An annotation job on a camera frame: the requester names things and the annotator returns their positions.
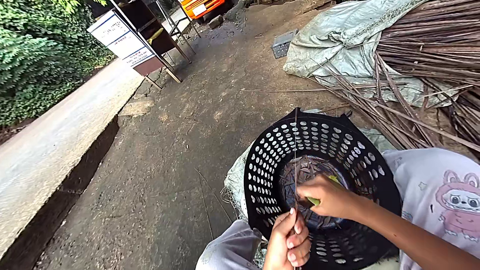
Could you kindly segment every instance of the hand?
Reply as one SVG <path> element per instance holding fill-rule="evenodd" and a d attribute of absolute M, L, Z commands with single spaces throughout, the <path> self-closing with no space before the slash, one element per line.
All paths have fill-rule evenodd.
<path fill-rule="evenodd" d="M 310 257 L 311 243 L 307 236 L 303 216 L 294 208 L 278 216 L 268 242 L 264 270 L 290 270 L 304 265 Z"/>
<path fill-rule="evenodd" d="M 366 199 L 323 175 L 317 175 L 313 180 L 306 181 L 303 185 L 298 186 L 297 193 L 302 199 L 311 197 L 320 200 L 319 205 L 310 208 L 313 212 L 321 216 L 349 220 L 355 220 L 359 211 L 358 207 Z"/>

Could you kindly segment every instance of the green bushes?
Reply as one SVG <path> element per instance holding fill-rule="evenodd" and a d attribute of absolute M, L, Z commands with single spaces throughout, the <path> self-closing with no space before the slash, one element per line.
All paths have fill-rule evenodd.
<path fill-rule="evenodd" d="M 113 59 L 75 2 L 0 0 L 0 127 L 39 116 Z"/>

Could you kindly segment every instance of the gray tarp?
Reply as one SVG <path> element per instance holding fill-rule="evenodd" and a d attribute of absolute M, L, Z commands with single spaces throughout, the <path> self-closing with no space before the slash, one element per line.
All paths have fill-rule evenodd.
<path fill-rule="evenodd" d="M 283 70 L 300 77 L 313 75 L 319 83 L 331 86 L 336 84 L 336 80 L 322 66 L 332 65 L 354 84 L 374 83 L 373 55 L 381 31 L 425 1 L 367 0 L 335 5 L 319 13 L 293 38 Z M 407 102 L 412 103 L 422 95 L 423 83 L 420 80 L 387 68 L 396 80 L 407 83 L 399 86 Z M 440 83 L 437 86 L 441 90 L 452 88 Z M 364 92 L 366 97 L 373 96 L 368 89 Z M 448 95 L 455 93 L 455 90 L 447 92 Z M 384 93 L 384 99 L 397 101 L 391 91 Z M 431 105 L 438 101 L 435 96 L 429 98 Z M 422 102 L 420 99 L 413 105 L 421 106 Z"/>

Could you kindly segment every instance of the sidewalk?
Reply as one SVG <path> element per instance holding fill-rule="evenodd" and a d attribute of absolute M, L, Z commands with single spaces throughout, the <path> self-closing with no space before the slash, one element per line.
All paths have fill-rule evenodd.
<path fill-rule="evenodd" d="M 0 146 L 0 259 L 143 79 L 115 60 Z"/>

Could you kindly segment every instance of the license plate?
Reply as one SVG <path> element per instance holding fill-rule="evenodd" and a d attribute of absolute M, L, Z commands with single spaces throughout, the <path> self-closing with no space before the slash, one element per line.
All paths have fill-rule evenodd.
<path fill-rule="evenodd" d="M 207 8 L 205 7 L 204 4 L 201 4 L 200 6 L 193 9 L 193 14 L 195 14 L 195 16 L 198 16 L 204 13 L 205 11 L 207 11 Z"/>

